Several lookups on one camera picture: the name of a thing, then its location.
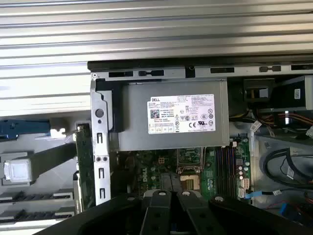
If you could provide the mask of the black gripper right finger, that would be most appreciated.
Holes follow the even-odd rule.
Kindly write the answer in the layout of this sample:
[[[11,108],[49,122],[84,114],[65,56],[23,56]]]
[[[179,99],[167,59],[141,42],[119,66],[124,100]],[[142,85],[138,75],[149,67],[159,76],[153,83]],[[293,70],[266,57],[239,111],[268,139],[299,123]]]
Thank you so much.
[[[311,235],[305,227],[242,201],[216,195],[205,201],[198,191],[184,190],[180,177],[172,174],[176,193],[195,235]]]

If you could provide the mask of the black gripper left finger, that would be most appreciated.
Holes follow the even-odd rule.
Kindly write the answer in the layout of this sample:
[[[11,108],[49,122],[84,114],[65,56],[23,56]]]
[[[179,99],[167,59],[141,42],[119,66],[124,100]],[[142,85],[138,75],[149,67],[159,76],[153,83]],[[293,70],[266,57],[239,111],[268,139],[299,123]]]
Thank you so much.
[[[168,235],[171,229],[172,175],[143,198],[123,194],[50,226],[42,235]]]

